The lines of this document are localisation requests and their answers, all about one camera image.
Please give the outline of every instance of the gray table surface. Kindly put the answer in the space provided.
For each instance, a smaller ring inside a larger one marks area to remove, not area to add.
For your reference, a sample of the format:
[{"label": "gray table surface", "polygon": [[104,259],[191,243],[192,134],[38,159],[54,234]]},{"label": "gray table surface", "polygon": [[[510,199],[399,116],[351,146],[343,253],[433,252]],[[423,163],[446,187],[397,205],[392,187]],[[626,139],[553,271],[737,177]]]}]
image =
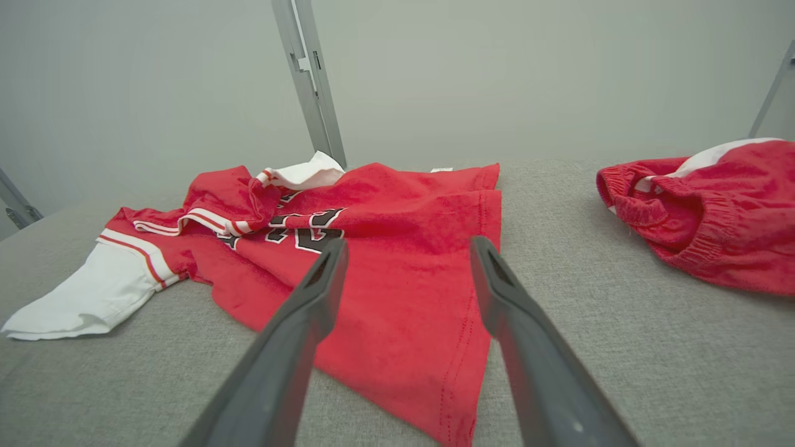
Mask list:
[{"label": "gray table surface", "polygon": [[[795,307],[710,286],[658,261],[595,188],[604,161],[504,165],[502,253],[638,440],[647,445],[795,445]],[[120,204],[85,204],[0,243],[0,320],[82,265]],[[105,336],[0,340],[0,445],[176,445],[254,334],[182,282]],[[521,441],[492,343],[476,445]],[[300,445],[432,444],[319,371]]]}]

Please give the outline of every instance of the metal bracket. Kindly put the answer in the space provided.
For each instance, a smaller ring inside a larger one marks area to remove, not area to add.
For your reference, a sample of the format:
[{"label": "metal bracket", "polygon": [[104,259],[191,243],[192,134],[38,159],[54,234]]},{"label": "metal bracket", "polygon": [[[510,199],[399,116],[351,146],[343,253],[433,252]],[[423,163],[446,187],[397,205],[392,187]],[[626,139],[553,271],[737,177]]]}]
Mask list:
[{"label": "metal bracket", "polygon": [[15,211],[14,211],[13,209],[11,209],[11,208],[6,208],[6,216],[8,216],[8,218],[9,218],[9,219],[11,219],[11,222],[14,222],[14,225],[16,225],[16,226],[17,226],[17,228],[19,228],[20,230],[21,230],[22,228],[24,228],[24,227],[27,227],[27,226],[28,226],[28,223],[27,223],[27,222],[25,222],[25,221],[24,221],[24,220],[23,220],[23,219],[22,219],[22,218],[19,216],[19,214],[18,214],[17,212],[15,212]]},{"label": "metal bracket", "polygon": [[41,219],[43,216],[33,205],[28,202],[19,192],[11,179],[0,169],[0,199],[6,203],[6,216],[14,222],[20,230]]},{"label": "metal bracket", "polygon": [[347,167],[310,0],[273,0],[287,64],[315,150]]}]

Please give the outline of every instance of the basketball jersey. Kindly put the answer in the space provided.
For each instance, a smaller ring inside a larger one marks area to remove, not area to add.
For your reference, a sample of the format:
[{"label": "basketball jersey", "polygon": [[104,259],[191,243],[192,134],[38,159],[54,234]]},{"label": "basketball jersey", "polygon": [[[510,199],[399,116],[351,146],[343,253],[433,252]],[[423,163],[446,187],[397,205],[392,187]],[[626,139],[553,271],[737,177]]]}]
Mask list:
[{"label": "basketball jersey", "polygon": [[[252,177],[241,166],[199,175],[182,208],[122,208],[83,268],[93,270],[76,273],[82,279],[65,293],[90,295],[104,281],[92,271],[130,270],[124,290],[110,292],[121,297],[106,291],[94,300],[120,303],[95,310],[109,322],[94,333],[107,332],[152,293],[190,278],[212,285],[221,308],[260,331],[325,244],[345,238],[339,316],[315,366],[439,442],[471,443],[489,336],[469,241],[485,235],[499,244],[498,165],[412,173],[373,164],[342,175],[318,154],[331,168],[298,181],[272,169]],[[16,330],[11,336],[56,338],[31,335],[13,319],[4,328]]]}]

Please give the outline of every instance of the white trim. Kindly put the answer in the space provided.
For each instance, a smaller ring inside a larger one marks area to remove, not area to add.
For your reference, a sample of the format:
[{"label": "white trim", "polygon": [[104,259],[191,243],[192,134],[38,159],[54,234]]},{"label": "white trim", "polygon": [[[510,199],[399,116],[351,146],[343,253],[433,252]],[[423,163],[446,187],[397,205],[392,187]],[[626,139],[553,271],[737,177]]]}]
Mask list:
[{"label": "white trim", "polygon": [[156,223],[147,222],[146,220],[133,220],[133,225],[146,225],[146,226],[149,226],[149,227],[152,227],[152,228],[156,228],[158,230],[171,231],[171,232],[175,232],[175,231],[181,230],[181,228],[179,228],[179,227],[177,227],[177,228],[164,227],[164,226],[158,225]]},{"label": "white trim", "polygon": [[218,214],[215,214],[214,212],[209,211],[209,210],[204,209],[204,208],[194,208],[194,209],[192,209],[189,212],[193,212],[193,213],[198,214],[200,216],[206,217],[209,220],[212,220],[213,222],[215,222],[216,224],[226,228],[227,232],[229,232],[229,233],[231,233],[233,235],[236,235],[236,236],[240,236],[239,234],[235,234],[237,232],[232,227],[232,221],[227,219],[226,217],[223,217],[223,216],[220,216]]},{"label": "white trim", "polygon": [[[138,256],[142,261],[145,261],[144,260],[144,255],[142,255],[140,251],[135,250],[134,248],[130,248],[130,247],[126,246],[126,245],[122,245],[120,243],[116,243],[116,242],[114,242],[112,240],[102,239],[102,238],[99,238],[99,237],[97,239],[95,239],[95,241],[97,243],[101,243],[102,245],[106,245],[106,246],[113,247],[113,248],[118,248],[120,250],[126,251],[127,253],[132,253],[133,255]],[[146,270],[146,273],[147,273],[147,276],[149,276],[149,279],[151,279],[153,283],[157,284],[157,279],[153,278],[152,275],[149,274],[149,269],[147,267],[144,267],[144,270]]]},{"label": "white trim", "polygon": [[[100,235],[103,235],[111,239],[116,239],[119,242],[128,243],[129,245],[138,247],[141,250],[143,250],[146,254],[149,255],[149,261],[152,263],[152,268],[154,268],[155,273],[157,273],[157,276],[159,276],[167,286],[170,286],[171,284],[179,280],[179,275],[177,275],[171,270],[169,264],[165,261],[165,258],[163,257],[163,252],[161,251],[160,248],[157,248],[155,244],[145,241],[144,239],[139,239],[134,236],[119,233],[118,231],[113,231],[110,228],[105,228],[100,233]],[[110,243],[111,241],[102,238],[97,238],[97,242]],[[137,252],[136,250],[132,250],[129,247],[124,247],[123,245],[118,245],[118,244],[113,244],[113,245],[115,247],[127,249],[127,251],[134,252],[136,255],[141,256],[141,253]]]},{"label": "white trim", "polygon": [[251,227],[249,226],[248,222],[246,222],[245,220],[237,220],[235,221],[235,225],[237,225],[238,228],[240,228],[240,231],[242,231],[243,234],[247,235],[251,233]]},{"label": "white trim", "polygon": [[[682,163],[679,168],[672,172],[667,173],[662,177],[685,177],[688,174],[692,173],[693,171],[701,168],[706,168],[708,166],[714,166],[718,163],[718,160],[726,155],[732,149],[737,149],[738,147],[756,144],[756,143],[764,143],[764,142],[774,142],[774,141],[784,141],[780,138],[748,138],[745,140],[738,140],[736,142],[728,142],[722,145],[718,145],[715,147],[711,147],[707,150],[702,150],[696,155],[688,158],[687,160]],[[643,191],[649,192],[651,191],[652,181],[651,179],[660,176],[648,176],[643,177],[638,183],[635,184],[634,189],[636,191]]]},{"label": "white trim", "polygon": [[[133,225],[135,226],[135,229],[138,231],[145,231],[164,236],[178,236],[180,235],[184,227],[182,221],[186,219],[193,220],[194,222],[197,222],[198,224],[201,224],[213,230],[214,233],[220,235],[232,234],[240,236],[240,234],[238,234],[238,232],[232,227],[231,220],[222,217],[218,214],[215,214],[214,212],[206,210],[204,208],[189,209],[182,217],[176,220],[176,227],[166,227],[163,225],[158,225],[157,223],[148,222],[146,220],[133,220]],[[220,227],[223,227],[224,230],[219,230],[213,224],[218,224]]]},{"label": "white trim", "polygon": [[178,236],[180,235],[180,231],[161,231],[155,230],[154,228],[147,227],[146,222],[138,222],[135,224],[135,229],[142,232],[142,233],[154,233],[156,235],[163,235],[163,236]]},{"label": "white trim", "polygon": [[270,185],[270,180],[266,171],[271,175],[271,177],[273,177],[273,169],[271,168],[265,168],[262,170],[262,172],[257,174],[257,180],[259,180],[264,186]]}]

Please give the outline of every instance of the white outline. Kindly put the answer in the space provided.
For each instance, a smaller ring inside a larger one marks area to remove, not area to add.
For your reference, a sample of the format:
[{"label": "white outline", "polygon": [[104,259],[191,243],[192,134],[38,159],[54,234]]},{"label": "white outline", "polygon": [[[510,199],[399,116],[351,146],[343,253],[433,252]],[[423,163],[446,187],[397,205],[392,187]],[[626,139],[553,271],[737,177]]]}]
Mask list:
[{"label": "white outline", "polygon": [[289,217],[306,217],[306,215],[305,214],[291,213],[291,214],[280,214],[280,215],[274,216],[274,217],[284,217],[285,219],[282,220],[281,223],[268,222],[268,227],[271,227],[271,228],[287,228],[287,219]]},{"label": "white outline", "polygon": [[228,243],[227,245],[229,246],[229,248],[232,249],[232,251],[237,251],[238,250],[238,241],[240,240],[240,236],[236,236],[236,235],[222,235],[222,234],[219,234],[219,233],[215,233],[215,236],[218,239],[233,239],[232,242]]},{"label": "white outline", "polygon": [[[270,236],[270,233],[273,232],[273,230],[287,230],[287,231],[285,231],[284,233],[279,235],[279,236],[284,236],[283,238],[281,238],[279,240],[268,239],[268,236]],[[278,228],[278,227],[277,228],[271,228],[270,231],[268,231],[268,234],[265,235],[265,242],[275,243],[275,244],[278,245],[278,244],[284,242],[284,240],[287,239],[289,236],[290,236],[289,228]]]},{"label": "white outline", "polygon": [[293,192],[292,194],[285,194],[284,196],[279,197],[279,201],[288,204],[291,201],[293,201],[293,199],[296,198],[296,196],[298,195],[299,192],[301,192],[301,191],[296,191],[296,192]]},{"label": "white outline", "polygon": [[[314,212],[314,213],[309,215],[309,227],[310,228],[328,228],[328,226],[331,225],[332,222],[334,222],[337,219],[337,217],[339,217],[339,215],[342,214],[342,212],[345,211],[345,210],[347,210],[347,208],[329,208],[327,210]],[[330,211],[337,211],[337,213],[328,222],[326,222],[325,225],[322,225],[322,226],[319,226],[319,227],[316,227],[315,225],[312,225],[312,217],[314,217],[314,216],[322,216],[323,214],[325,214],[327,212],[330,212]]]},{"label": "white outline", "polygon": [[[295,239],[296,239],[296,244],[295,244],[296,245],[296,249],[303,250],[303,251],[311,251],[312,253],[317,253],[317,254],[323,253],[323,251],[318,251],[318,250],[315,250],[313,248],[301,247],[301,246],[298,245],[298,230],[309,230],[309,234],[310,234],[310,237],[312,238],[313,242],[319,242],[319,241],[321,241],[323,239],[326,239],[326,236],[328,236],[328,233],[325,230],[337,230],[337,231],[339,231],[339,238],[340,239],[345,237],[345,230],[340,230],[338,228],[320,228],[320,227],[295,228],[295,232],[293,233],[293,236],[295,236]],[[317,230],[319,233],[322,233],[323,235],[321,237],[317,237],[316,238],[315,237],[315,230]]]}]

